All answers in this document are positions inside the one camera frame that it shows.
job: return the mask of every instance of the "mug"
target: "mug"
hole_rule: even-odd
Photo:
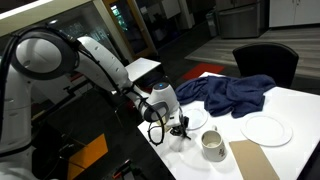
[[[226,157],[227,149],[220,133],[217,131],[217,127],[214,126],[213,129],[203,133],[201,137],[202,147],[208,160],[220,162]]]

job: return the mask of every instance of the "white paper plate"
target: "white paper plate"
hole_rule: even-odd
[[[280,146],[290,141],[292,129],[278,116],[260,112],[247,117],[241,132],[251,141],[263,146]]]
[[[183,111],[183,116],[189,118],[187,130],[195,130],[203,126],[208,119],[208,112],[205,109],[186,109]]]

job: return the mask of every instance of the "cardboard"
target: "cardboard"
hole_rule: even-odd
[[[258,144],[249,140],[229,144],[244,180],[279,180]]]
[[[107,142],[104,134],[101,134],[69,158],[67,179],[69,180],[77,177],[82,171],[91,166],[107,152]]]

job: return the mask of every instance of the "blue cloth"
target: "blue cloth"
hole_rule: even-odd
[[[204,101],[204,109],[212,116],[232,112],[234,118],[261,111],[263,93],[275,87],[274,80],[266,75],[242,79],[208,76],[189,80],[176,89],[181,105],[192,101]]]

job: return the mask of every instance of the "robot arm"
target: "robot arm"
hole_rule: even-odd
[[[107,91],[125,94],[144,120],[155,122],[165,116],[170,119],[167,126],[180,125],[180,105],[169,84],[158,84],[151,94],[141,91],[129,80],[120,61],[92,38],[74,40],[59,31],[42,27],[25,30],[10,43],[0,71],[1,78],[6,80],[1,84],[5,89],[0,91],[3,100],[0,179],[33,179],[30,173],[30,89],[33,80],[50,80],[75,70]]]

